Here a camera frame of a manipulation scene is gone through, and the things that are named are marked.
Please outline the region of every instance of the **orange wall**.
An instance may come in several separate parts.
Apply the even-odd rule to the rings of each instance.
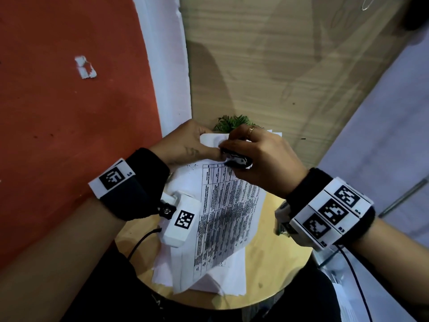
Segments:
[[[1,268],[161,130],[132,0],[0,0],[0,62]]]

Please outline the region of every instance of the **wristband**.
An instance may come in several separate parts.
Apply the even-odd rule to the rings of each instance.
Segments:
[[[298,244],[320,251],[362,237],[375,218],[372,205],[340,178],[313,168],[275,214]]]
[[[157,206],[169,168],[152,151],[140,148],[118,160],[89,183],[116,217],[129,221],[158,213]]]

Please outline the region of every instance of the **metal hook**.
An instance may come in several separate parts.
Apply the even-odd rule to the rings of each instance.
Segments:
[[[367,9],[371,6],[371,4],[374,2],[374,0],[372,0],[372,1],[368,4],[368,6],[367,6],[366,8],[364,8],[365,2],[366,2],[366,0],[363,0],[362,8],[361,8],[361,9],[362,9],[362,11],[367,10]]]

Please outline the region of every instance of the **yellow tabletop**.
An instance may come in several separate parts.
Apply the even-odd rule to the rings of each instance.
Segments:
[[[285,235],[277,236],[274,210],[282,199],[267,194],[262,208],[258,231],[246,247],[247,293],[244,296],[225,295],[187,290],[173,294],[172,287],[153,284],[153,264],[160,250],[157,235],[145,239],[133,254],[131,263],[138,278],[165,298],[193,307],[207,309],[235,309],[258,303],[286,287],[306,264],[311,248],[297,245]],[[115,241],[121,253],[128,255],[146,233],[157,227],[159,216],[127,222]]]

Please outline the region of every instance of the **gold ring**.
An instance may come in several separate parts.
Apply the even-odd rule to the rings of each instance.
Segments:
[[[246,136],[247,140],[250,140],[250,135],[252,134],[254,128],[255,127],[250,127],[249,128],[249,131],[247,132],[247,136]]]

